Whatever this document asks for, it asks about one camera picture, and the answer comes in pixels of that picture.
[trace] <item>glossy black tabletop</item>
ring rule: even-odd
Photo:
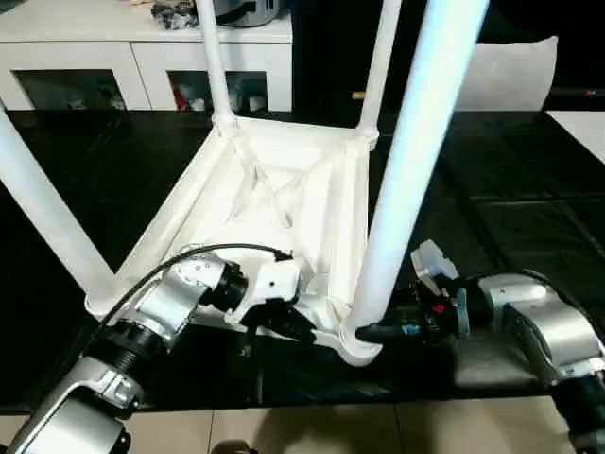
[[[10,116],[114,269],[211,128],[197,113]],[[371,206],[392,129],[392,119],[385,119],[371,154]],[[546,113],[456,113],[411,246],[434,239],[465,274],[510,266],[542,272],[605,327],[603,213],[605,166]],[[0,216],[0,411],[27,412],[70,367],[95,321],[84,311],[78,286],[4,187]],[[398,288],[411,277],[406,260]],[[239,355],[242,335],[191,327],[158,371],[146,408],[397,402],[542,391],[520,353],[481,330],[440,349],[392,346],[362,369],[321,347],[261,343],[259,361],[251,367]]]

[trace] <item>floor tile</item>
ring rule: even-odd
[[[545,397],[397,406],[406,454],[571,454],[567,429]]]
[[[0,416],[0,445],[10,445],[26,419],[26,416]]]
[[[138,413],[128,422],[129,454],[206,454],[211,411]]]
[[[402,454],[387,405],[215,411],[211,446],[230,439],[260,454]]]

